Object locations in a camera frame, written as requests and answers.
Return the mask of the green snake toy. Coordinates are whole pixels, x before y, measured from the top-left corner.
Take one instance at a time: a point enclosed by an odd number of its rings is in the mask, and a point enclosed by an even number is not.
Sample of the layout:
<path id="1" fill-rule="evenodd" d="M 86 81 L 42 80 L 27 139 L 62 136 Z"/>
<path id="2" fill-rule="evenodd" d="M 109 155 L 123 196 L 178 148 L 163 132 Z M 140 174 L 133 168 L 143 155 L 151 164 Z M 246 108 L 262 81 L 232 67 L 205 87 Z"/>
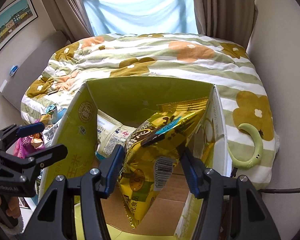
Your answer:
<path id="1" fill-rule="evenodd" d="M 253 149 L 253 153 L 251 154 L 249 159 L 243 160 L 238 158 L 237 154 L 233 154 L 229 145 L 227 145 L 227 151 L 231 157 L 233 167 L 248 170 L 261 162 L 264 149 L 263 140 L 257 128 L 252 124 L 242 123 L 238 127 L 244 132 L 247 132 L 248 135 L 251 137 L 253 141 L 253 146 L 251 146 L 251 148 Z"/>

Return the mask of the gold chocolate snack bag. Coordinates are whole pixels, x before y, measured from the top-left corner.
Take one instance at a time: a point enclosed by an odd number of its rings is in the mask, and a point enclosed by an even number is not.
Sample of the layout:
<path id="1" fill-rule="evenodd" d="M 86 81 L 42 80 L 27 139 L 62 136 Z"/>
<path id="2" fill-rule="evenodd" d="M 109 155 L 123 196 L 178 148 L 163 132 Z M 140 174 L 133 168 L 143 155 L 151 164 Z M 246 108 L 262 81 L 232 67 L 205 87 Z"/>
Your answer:
<path id="1" fill-rule="evenodd" d="M 208 98 L 158 105 L 125 142 L 118 178 L 131 228 L 136 228 L 164 188 L 204 117 Z"/>

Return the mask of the beige snack bag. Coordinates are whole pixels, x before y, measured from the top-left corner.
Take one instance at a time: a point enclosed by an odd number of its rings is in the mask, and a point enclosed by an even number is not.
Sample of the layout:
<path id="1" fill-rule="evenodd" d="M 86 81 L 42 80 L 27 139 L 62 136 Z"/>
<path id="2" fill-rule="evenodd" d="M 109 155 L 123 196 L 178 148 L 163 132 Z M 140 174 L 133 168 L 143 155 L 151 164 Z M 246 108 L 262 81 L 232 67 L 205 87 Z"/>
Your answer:
<path id="1" fill-rule="evenodd" d="M 116 145 L 124 146 L 128 137 L 136 130 L 125 126 L 101 110 L 97 113 L 97 145 L 95 155 L 102 161 L 110 157 Z"/>

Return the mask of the green cardboard box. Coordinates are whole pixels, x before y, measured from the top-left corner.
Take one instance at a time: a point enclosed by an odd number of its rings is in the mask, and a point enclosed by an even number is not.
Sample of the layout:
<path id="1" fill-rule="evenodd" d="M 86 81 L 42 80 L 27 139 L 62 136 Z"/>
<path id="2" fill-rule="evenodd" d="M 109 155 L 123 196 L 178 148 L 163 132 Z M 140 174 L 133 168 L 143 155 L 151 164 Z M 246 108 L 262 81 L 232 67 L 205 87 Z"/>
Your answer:
<path id="1" fill-rule="evenodd" d="M 97 145 L 97 116 L 101 112 L 126 126 L 139 127 L 163 103 L 203 97 L 209 98 L 205 117 L 189 148 L 207 167 L 230 176 L 232 161 L 216 86 L 158 76 L 92 79 L 79 89 L 61 119 L 53 143 L 65 145 L 68 155 L 44 169 L 39 195 L 44 195 L 57 175 L 74 178 L 91 169 Z M 189 192 L 181 167 L 177 166 L 136 229 L 130 227 L 119 187 L 102 201 L 102 208 L 112 239 L 191 239 L 202 203 Z"/>

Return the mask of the grey headboard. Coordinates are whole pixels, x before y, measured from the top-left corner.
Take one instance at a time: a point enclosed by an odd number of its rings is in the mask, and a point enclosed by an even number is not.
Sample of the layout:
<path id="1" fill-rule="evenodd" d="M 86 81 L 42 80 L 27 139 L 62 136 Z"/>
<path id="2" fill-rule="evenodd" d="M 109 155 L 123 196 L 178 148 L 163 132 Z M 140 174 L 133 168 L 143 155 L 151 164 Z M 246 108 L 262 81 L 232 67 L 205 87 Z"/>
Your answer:
<path id="1" fill-rule="evenodd" d="M 12 77 L 2 83 L 1 95 L 18 111 L 28 87 L 45 69 L 53 53 L 63 48 L 67 40 L 62 31 L 56 31 L 25 59 Z"/>

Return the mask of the left brown curtain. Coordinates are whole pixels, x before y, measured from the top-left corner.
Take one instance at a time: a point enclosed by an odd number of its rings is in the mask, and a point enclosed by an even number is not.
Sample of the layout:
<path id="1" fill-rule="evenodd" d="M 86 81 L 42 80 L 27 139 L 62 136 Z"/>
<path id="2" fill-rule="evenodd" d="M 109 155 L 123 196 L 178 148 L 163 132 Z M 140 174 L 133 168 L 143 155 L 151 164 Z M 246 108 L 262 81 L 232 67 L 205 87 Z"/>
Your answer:
<path id="1" fill-rule="evenodd" d="M 42 0 L 56 30 L 75 42 L 94 35 L 82 0 Z"/>

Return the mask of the floral green white duvet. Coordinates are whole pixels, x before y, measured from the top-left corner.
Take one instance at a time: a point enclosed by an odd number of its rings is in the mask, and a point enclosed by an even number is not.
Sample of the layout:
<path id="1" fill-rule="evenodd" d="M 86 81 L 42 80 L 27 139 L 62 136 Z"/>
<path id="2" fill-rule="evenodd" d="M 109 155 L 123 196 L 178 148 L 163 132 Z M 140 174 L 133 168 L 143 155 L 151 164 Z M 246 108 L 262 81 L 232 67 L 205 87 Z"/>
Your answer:
<path id="1" fill-rule="evenodd" d="M 22 119 L 37 121 L 47 107 L 68 107 L 87 79 L 171 76 L 217 86 L 233 154 L 246 160 L 251 137 L 238 130 L 255 126 L 263 139 L 261 162 L 248 170 L 257 189 L 271 180 L 277 153 L 273 116 L 263 83 L 245 49 L 230 41 L 194 34 L 108 34 L 84 38 L 54 52 L 21 100 Z"/>

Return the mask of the brown curtain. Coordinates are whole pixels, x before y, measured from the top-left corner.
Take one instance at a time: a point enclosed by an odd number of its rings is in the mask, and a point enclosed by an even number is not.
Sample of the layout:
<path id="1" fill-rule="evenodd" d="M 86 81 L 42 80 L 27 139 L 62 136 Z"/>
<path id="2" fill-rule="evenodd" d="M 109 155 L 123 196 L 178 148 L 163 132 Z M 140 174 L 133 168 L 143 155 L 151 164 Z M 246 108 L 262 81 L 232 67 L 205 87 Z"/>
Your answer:
<path id="1" fill-rule="evenodd" d="M 42 0 L 56 30 L 75 42 L 94 35 L 82 0 Z"/>
<path id="2" fill-rule="evenodd" d="M 194 0 L 199 34 L 247 48 L 257 19 L 255 0 Z"/>

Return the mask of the framed houses picture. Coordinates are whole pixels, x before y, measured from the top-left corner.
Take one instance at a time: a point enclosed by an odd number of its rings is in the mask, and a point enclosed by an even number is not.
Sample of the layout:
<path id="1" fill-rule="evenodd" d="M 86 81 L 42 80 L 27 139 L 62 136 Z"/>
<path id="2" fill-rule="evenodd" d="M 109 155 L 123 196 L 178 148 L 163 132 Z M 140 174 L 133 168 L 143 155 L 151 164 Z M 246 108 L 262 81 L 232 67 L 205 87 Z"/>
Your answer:
<path id="1" fill-rule="evenodd" d="M 32 0 L 14 0 L 0 11 L 0 51 L 19 31 L 38 18 Z"/>

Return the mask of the purple snack bag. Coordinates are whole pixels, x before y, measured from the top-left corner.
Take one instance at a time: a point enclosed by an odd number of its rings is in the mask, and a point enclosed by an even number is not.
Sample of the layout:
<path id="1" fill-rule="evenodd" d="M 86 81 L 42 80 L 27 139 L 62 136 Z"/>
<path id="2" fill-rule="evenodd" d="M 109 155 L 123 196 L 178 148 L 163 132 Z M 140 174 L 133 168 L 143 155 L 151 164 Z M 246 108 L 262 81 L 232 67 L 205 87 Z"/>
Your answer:
<path id="1" fill-rule="evenodd" d="M 44 149 L 44 142 L 41 138 L 28 136 L 19 138 L 13 151 L 15 157 L 25 159 L 28 155 Z"/>

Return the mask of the right brown curtain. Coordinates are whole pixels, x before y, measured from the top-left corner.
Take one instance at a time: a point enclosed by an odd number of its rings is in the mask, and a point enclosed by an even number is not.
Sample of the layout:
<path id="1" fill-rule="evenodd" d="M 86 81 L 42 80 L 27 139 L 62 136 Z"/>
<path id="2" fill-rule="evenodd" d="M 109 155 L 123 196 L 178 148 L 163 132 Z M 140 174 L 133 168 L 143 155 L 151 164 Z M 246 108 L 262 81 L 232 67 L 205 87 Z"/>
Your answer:
<path id="1" fill-rule="evenodd" d="M 255 0 L 194 0 L 199 34 L 247 48 L 257 19 Z"/>

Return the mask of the light blue window sheet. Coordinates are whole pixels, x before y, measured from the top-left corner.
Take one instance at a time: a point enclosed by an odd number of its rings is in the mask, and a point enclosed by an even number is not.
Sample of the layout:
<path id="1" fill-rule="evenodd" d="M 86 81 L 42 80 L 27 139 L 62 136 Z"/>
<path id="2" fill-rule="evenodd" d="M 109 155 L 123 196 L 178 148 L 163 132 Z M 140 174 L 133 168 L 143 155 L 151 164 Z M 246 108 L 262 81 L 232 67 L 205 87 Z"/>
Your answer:
<path id="1" fill-rule="evenodd" d="M 193 0 L 83 0 L 94 35 L 197 34 Z"/>

